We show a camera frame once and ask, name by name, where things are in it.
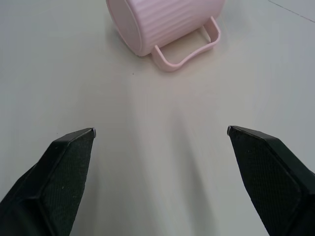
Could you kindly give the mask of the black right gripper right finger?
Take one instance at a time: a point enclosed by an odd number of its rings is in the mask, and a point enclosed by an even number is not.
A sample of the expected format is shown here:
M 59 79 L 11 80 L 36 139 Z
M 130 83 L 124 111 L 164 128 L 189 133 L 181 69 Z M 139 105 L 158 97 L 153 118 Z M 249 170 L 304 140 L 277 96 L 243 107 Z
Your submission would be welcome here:
M 227 135 L 269 236 L 315 236 L 315 173 L 276 137 L 239 126 Z

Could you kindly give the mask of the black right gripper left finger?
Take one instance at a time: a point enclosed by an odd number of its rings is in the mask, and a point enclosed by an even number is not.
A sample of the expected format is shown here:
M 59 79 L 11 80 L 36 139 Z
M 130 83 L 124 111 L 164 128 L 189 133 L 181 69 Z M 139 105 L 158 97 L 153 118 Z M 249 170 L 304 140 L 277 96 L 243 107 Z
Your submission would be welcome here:
M 0 202 L 0 236 L 69 236 L 85 190 L 96 131 L 54 140 Z

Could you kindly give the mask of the pink ribbed plastic cup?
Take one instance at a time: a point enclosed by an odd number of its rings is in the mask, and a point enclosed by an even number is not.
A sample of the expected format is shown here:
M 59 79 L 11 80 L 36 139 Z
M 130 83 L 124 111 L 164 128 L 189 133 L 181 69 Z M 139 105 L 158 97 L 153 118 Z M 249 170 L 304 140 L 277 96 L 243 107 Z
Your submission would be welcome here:
M 151 55 L 163 71 L 173 72 L 221 39 L 216 22 L 225 0 L 106 0 L 113 23 L 125 44 L 140 57 Z M 161 48 L 204 28 L 210 41 L 179 63 L 170 63 Z

